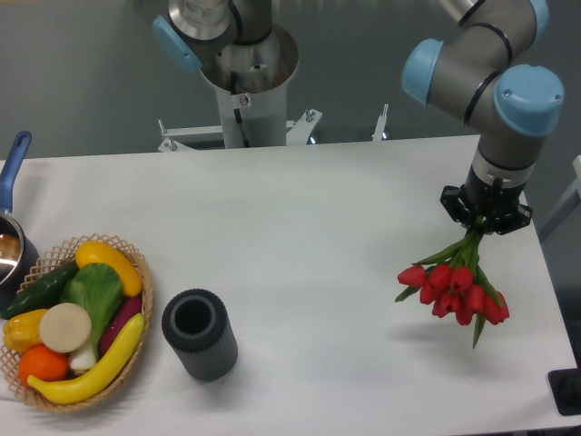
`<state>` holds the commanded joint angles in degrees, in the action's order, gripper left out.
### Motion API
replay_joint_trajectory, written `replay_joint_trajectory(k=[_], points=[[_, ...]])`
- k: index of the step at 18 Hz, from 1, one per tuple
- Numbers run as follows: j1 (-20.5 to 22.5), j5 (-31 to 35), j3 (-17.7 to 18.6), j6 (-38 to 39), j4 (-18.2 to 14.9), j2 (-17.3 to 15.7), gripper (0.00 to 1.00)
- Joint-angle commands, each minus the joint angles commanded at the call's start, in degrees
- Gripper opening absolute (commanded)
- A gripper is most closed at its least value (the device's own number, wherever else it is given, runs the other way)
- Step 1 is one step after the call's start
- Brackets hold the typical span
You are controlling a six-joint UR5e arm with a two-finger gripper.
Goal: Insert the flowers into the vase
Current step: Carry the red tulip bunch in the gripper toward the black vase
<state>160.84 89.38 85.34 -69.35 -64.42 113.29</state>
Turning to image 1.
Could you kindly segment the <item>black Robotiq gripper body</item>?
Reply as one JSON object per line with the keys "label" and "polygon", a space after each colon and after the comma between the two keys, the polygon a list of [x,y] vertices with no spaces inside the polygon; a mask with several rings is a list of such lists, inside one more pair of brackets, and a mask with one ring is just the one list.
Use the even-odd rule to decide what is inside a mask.
{"label": "black Robotiq gripper body", "polygon": [[519,202],[524,187],[522,171],[501,169],[490,163],[473,162],[463,184],[472,203],[473,222],[481,220],[494,210],[506,210]]}

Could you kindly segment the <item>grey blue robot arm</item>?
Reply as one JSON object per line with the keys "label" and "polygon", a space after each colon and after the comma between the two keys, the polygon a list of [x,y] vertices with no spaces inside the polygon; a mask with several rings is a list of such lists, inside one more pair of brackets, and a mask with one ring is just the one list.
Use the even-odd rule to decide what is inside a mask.
{"label": "grey blue robot arm", "polygon": [[[505,234],[530,223],[519,201],[564,101],[559,78],[515,59],[547,26],[544,1],[447,1],[461,35],[420,42],[402,71],[403,90],[478,131],[467,180],[440,201],[468,229]],[[171,1],[156,18],[160,46],[214,88],[229,148],[287,145],[287,85],[298,66],[291,35],[269,1]]]}

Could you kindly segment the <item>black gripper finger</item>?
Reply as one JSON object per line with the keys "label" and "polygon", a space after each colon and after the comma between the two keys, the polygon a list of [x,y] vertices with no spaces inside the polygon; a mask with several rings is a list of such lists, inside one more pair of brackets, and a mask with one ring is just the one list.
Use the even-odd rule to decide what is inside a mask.
{"label": "black gripper finger", "polygon": [[532,208],[522,203],[517,203],[506,210],[494,210],[484,220],[486,234],[496,233],[505,235],[518,231],[530,225]]}
{"label": "black gripper finger", "polygon": [[464,185],[445,185],[439,200],[453,222],[460,223],[463,227],[472,226],[472,203]]}

